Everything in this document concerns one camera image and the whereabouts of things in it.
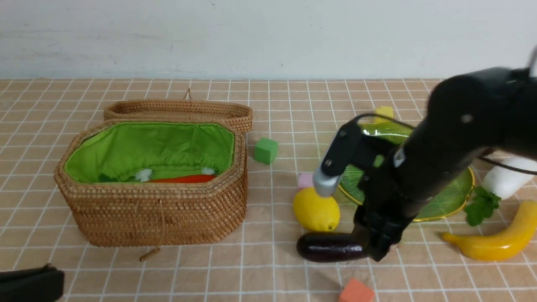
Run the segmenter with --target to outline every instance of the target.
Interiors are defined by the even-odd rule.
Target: green leaf
[[[490,202],[490,200],[485,196],[475,196],[473,200],[475,203],[481,203],[481,204],[487,204]]]
[[[484,204],[481,213],[483,215],[483,218],[491,218],[492,214],[494,214],[494,206],[490,203]]]
[[[497,209],[497,208],[500,207],[500,203],[498,202],[498,200],[491,200],[491,201],[492,201],[492,202],[491,202],[492,207],[493,207],[494,209]]]
[[[479,212],[469,212],[468,215],[466,215],[466,222],[470,226],[478,226],[483,222],[483,215]]]
[[[475,187],[474,192],[477,196],[485,197],[489,195],[489,191],[485,190],[482,186]]]
[[[494,194],[494,193],[492,193],[492,192],[490,193],[490,196],[491,196],[491,199],[492,199],[492,201],[493,201],[494,203],[499,203],[500,200],[502,200],[501,197],[496,196],[496,194]]]
[[[465,207],[465,212],[468,214],[481,212],[481,203],[471,203]]]

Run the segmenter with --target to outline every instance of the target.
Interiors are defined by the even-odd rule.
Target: white pom-pom
[[[153,174],[153,170],[151,170],[151,169],[143,169],[143,170],[138,171],[138,173],[136,173],[135,177],[141,183],[143,183],[143,182],[148,182],[149,181],[149,179],[151,178],[151,174]]]
[[[214,169],[205,167],[201,170],[201,173],[204,175],[214,175],[216,172],[214,171]]]

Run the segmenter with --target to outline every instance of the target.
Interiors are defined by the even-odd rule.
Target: pink cube
[[[299,190],[313,188],[313,173],[302,173],[299,176]]]

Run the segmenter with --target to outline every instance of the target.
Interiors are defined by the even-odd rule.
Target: green cube
[[[261,138],[253,150],[253,159],[264,164],[271,164],[277,156],[278,142],[268,138]]]

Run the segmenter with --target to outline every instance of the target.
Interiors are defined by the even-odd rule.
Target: green plate
[[[402,143],[411,133],[411,129],[392,122],[380,124],[361,124],[364,133],[382,137],[394,143]],[[348,166],[341,177],[339,189],[352,202],[361,205],[364,193],[357,187],[362,171]],[[414,219],[414,222],[439,220],[461,211],[468,201],[475,185],[472,169],[468,168],[451,184],[433,198]]]

